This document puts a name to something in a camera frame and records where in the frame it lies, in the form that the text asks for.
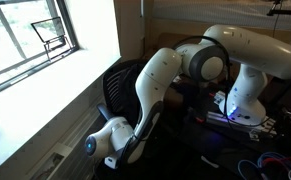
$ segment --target electronic device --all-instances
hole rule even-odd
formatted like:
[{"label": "electronic device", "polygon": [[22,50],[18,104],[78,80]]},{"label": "electronic device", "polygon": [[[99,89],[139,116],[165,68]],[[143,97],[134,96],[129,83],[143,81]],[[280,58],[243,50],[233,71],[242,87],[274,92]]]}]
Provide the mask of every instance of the electronic device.
[{"label": "electronic device", "polygon": [[223,72],[229,58],[241,63],[241,70],[220,110],[242,124],[264,120],[266,112],[257,97],[266,86],[265,73],[291,78],[291,45],[225,25],[211,26],[204,37],[198,44],[161,48],[154,54],[135,84],[142,115],[136,127],[132,129],[124,117],[110,117],[100,131],[86,138],[89,156],[105,158],[113,169],[135,162],[163,111],[164,94],[174,78],[185,74],[196,81],[211,81]]}]

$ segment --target chair backrest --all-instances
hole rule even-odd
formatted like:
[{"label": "chair backrest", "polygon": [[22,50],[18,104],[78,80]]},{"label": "chair backrest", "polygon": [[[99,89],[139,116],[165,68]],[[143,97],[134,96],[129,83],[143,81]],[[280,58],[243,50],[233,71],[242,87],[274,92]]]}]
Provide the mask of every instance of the chair backrest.
[{"label": "chair backrest", "polygon": [[140,103],[135,82],[148,60],[124,61],[109,68],[103,77],[106,106],[116,116],[123,116],[134,128],[139,119]]}]

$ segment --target wall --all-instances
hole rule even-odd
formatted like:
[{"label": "wall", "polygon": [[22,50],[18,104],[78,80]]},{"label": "wall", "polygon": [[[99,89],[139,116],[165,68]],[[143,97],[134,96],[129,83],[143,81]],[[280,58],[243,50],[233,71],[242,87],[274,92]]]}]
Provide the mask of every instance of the wall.
[{"label": "wall", "polygon": [[[64,156],[66,163],[66,160],[68,159],[67,157],[72,157],[72,152],[75,152],[75,147],[83,147],[81,140],[86,138],[88,133],[95,132],[101,128],[99,123],[102,122],[96,122],[96,119],[99,116],[99,113],[96,110],[96,104],[103,101],[101,78],[102,77],[78,95],[0,166],[0,180],[28,180],[37,172],[41,167],[41,164],[46,162],[46,159],[52,153]],[[75,127],[79,127],[84,123],[86,126],[74,131]],[[71,144],[66,143],[69,139],[72,141]],[[80,159],[80,162],[88,163],[88,166],[86,165],[86,167],[81,169],[73,168],[66,172],[58,171],[56,176],[54,176],[55,179],[58,179],[59,177],[61,177],[62,180],[70,179],[71,176],[78,175],[80,177],[90,176],[92,174],[90,168],[93,166],[95,160],[89,159],[86,156],[86,153],[81,151],[78,154],[78,159]],[[66,163],[65,165],[72,167],[81,166],[80,163],[74,165]]]},{"label": "wall", "polygon": [[140,58],[144,53],[141,0],[115,0],[114,2],[122,60]]},{"label": "wall", "polygon": [[111,56],[119,54],[112,0],[66,0],[65,2],[80,48],[89,51],[103,50]]}]

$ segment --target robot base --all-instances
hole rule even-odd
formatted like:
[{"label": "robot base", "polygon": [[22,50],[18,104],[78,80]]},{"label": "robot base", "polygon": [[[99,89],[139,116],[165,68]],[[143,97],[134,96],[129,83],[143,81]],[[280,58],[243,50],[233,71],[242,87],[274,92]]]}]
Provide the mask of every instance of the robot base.
[{"label": "robot base", "polygon": [[249,126],[241,126],[241,125],[235,124],[227,120],[223,114],[209,111],[206,116],[206,123],[214,124],[217,126],[228,127],[228,128],[230,127],[229,126],[229,123],[230,123],[231,127],[234,130],[249,133],[251,140],[254,140],[254,141],[259,141],[259,137],[262,135],[273,137],[277,134],[275,129],[273,128],[275,124],[275,120],[269,117],[266,117],[266,122],[264,124],[260,126],[256,126],[256,127],[253,127],[253,126],[249,127]]}]

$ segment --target black object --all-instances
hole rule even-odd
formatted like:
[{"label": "black object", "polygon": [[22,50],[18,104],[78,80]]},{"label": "black object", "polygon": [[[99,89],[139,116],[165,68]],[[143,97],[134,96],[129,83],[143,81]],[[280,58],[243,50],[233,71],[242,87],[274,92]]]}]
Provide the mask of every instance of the black object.
[{"label": "black object", "polygon": [[281,152],[291,156],[291,108],[281,106],[275,119],[276,146]]},{"label": "black object", "polygon": [[157,101],[153,105],[153,107],[151,108],[147,118],[145,119],[144,125],[142,126],[142,128],[140,130],[140,133],[139,133],[140,137],[134,136],[134,137],[136,137],[136,140],[133,141],[130,144],[127,144],[126,151],[124,152],[126,155],[124,154],[125,156],[122,156],[122,159],[121,159],[121,161],[123,163],[128,164],[128,158],[127,157],[130,157],[132,155],[132,153],[134,152],[134,150],[138,147],[139,143],[141,141],[144,141],[143,138],[145,138],[146,136],[149,135],[150,130],[155,125],[155,124],[153,124],[153,119],[155,118],[155,116],[157,114],[162,114],[163,108],[164,108],[164,105],[163,105],[162,101]]},{"label": "black object", "polygon": [[94,154],[96,150],[97,142],[93,136],[88,136],[85,140],[85,149],[88,156]]},{"label": "black object", "polygon": [[226,57],[224,50],[218,45],[209,46],[198,51],[193,56],[193,59],[191,60],[188,68],[192,79],[198,82],[209,82],[212,80],[205,79],[205,77],[202,76],[203,65],[205,64],[206,61],[208,61],[212,57],[218,57],[223,61],[223,64],[225,64],[225,61],[228,58]]},{"label": "black object", "polygon": [[[49,60],[66,56],[67,53],[71,52],[72,47],[65,36],[64,26],[60,17],[34,22],[31,25],[44,43],[45,52]],[[65,50],[63,49],[60,52],[55,51],[66,44],[68,44],[68,49],[64,48]]]},{"label": "black object", "polygon": [[135,83],[148,60],[135,59],[116,64],[103,77],[106,108],[115,116],[123,116],[134,128],[140,113]]},{"label": "black object", "polygon": [[103,104],[103,103],[98,104],[98,105],[97,105],[97,109],[98,109],[98,111],[101,113],[101,115],[102,115],[102,116],[103,116],[107,121],[110,120],[112,117],[115,116],[112,112],[110,112],[110,111],[107,109],[106,105]]},{"label": "black object", "polygon": [[291,10],[277,10],[277,9],[271,9],[267,13],[267,16],[273,16],[274,14],[285,14],[285,15],[291,15]]}]

